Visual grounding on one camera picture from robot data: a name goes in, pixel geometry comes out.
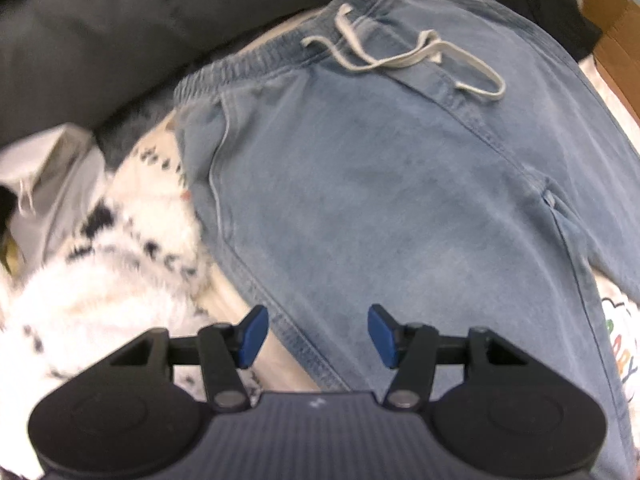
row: metal screw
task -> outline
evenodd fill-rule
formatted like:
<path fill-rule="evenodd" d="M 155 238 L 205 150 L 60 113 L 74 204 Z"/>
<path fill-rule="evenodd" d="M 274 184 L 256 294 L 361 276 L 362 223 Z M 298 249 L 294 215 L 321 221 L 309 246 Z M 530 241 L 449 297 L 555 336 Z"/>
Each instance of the metal screw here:
<path fill-rule="evenodd" d="M 244 395 L 236 390 L 225 390 L 216 394 L 213 400 L 220 408 L 230 410 L 231 408 L 237 408 L 244 402 Z"/>
<path fill-rule="evenodd" d="M 420 396 L 411 390 L 396 390 L 388 396 L 388 401 L 396 408 L 413 408 L 420 402 Z"/>

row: elastic waistband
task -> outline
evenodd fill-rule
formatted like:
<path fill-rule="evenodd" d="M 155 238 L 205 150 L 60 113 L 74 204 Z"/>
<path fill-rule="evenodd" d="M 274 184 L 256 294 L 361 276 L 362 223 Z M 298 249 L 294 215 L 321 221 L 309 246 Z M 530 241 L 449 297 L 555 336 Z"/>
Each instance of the elastic waistband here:
<path fill-rule="evenodd" d="M 266 76 L 282 69 L 299 66 L 319 54 L 327 53 L 321 46 L 304 47 L 301 42 L 311 35 L 321 35 L 340 44 L 342 35 L 335 28 L 335 17 L 342 4 L 351 6 L 350 20 L 356 21 L 383 9 L 393 0 L 332 0 L 319 14 L 261 46 L 242 54 L 233 54 L 215 61 L 183 79 L 175 89 L 176 107 L 190 99 L 211 93 L 217 88 L 242 80 Z"/>

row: blue pants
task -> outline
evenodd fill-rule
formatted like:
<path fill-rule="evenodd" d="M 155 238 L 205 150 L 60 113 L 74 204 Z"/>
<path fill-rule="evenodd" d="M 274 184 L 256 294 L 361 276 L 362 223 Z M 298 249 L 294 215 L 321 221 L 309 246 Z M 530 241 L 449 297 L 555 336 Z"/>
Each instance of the blue pants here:
<path fill-rule="evenodd" d="M 335 25 L 343 4 L 371 56 L 433 29 L 493 68 L 504 97 L 460 89 L 495 88 L 446 53 L 347 70 L 303 41 L 322 36 L 362 63 Z M 551 37 L 492 0 L 334 0 L 185 79 L 176 101 L 206 243 L 320 386 L 388 386 L 371 303 L 449 335 L 489 326 L 602 405 L 594 478 L 634 478 L 591 267 L 640 300 L 640 162 Z M 435 395 L 460 377 L 439 373 Z"/>

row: drawstring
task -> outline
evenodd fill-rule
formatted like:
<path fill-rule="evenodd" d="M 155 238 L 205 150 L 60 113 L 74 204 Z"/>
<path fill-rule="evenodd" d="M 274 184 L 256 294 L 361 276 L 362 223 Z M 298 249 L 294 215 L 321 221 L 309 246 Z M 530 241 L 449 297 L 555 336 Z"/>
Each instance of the drawstring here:
<path fill-rule="evenodd" d="M 33 207 L 33 195 L 31 193 L 31 188 L 27 188 L 24 185 L 24 180 L 20 179 L 20 193 L 18 194 L 18 213 L 22 218 L 27 218 L 27 212 L 24 210 L 22 206 L 22 202 L 24 201 L 24 197 L 27 197 L 29 202 L 29 211 L 30 216 L 36 216 L 36 209 Z"/>
<path fill-rule="evenodd" d="M 324 36 L 307 36 L 302 40 L 302 45 L 308 46 L 313 42 L 322 43 L 329 49 L 332 56 L 334 56 L 334 59 L 341 66 L 345 67 L 351 72 L 368 72 L 378 67 L 405 68 L 420 63 L 425 58 L 428 58 L 432 62 L 440 63 L 442 59 L 442 53 L 446 53 L 452 57 L 457 57 L 458 59 L 466 62 L 468 65 L 478 70 L 478 72 L 481 72 L 483 75 L 487 76 L 498 87 L 497 91 L 489 92 L 486 90 L 482 90 L 481 88 L 456 81 L 456 88 L 486 97 L 494 101 L 497 101 L 504 96 L 507 85 L 500 74 L 498 74 L 493 68 L 488 66 L 487 63 L 485 63 L 481 59 L 478 59 L 473 54 L 470 54 L 466 50 L 463 50 L 453 43 L 449 43 L 449 41 L 441 40 L 440 35 L 435 30 L 423 30 L 418 35 L 418 42 L 415 48 L 410 50 L 409 52 L 398 54 L 397 56 L 385 57 L 383 59 L 376 59 L 375 57 L 370 56 L 364 51 L 355 30 L 353 30 L 353 25 L 351 25 L 351 22 L 346 17 L 349 12 L 351 12 L 350 5 L 342 4 L 340 6 L 340 9 L 338 10 L 338 13 L 335 17 L 335 27 L 340 31 L 344 39 L 347 41 L 347 43 L 351 47 L 351 50 L 353 50 L 353 52 L 357 54 L 357 56 L 359 56 L 361 60 L 365 61 L 367 63 L 366 65 L 353 64 L 351 61 L 346 59 L 343 54 L 340 53 L 337 47 L 331 41 L 329 41 L 328 38 Z"/>

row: cardboard box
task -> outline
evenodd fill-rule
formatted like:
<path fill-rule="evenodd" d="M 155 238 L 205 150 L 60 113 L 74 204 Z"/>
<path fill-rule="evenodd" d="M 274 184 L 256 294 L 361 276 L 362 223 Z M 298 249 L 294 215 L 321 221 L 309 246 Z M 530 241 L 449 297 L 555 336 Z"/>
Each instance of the cardboard box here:
<path fill-rule="evenodd" d="M 640 116 L 640 7 L 630 0 L 584 0 L 582 12 L 604 33 L 594 51 L 601 76 L 637 120 Z"/>

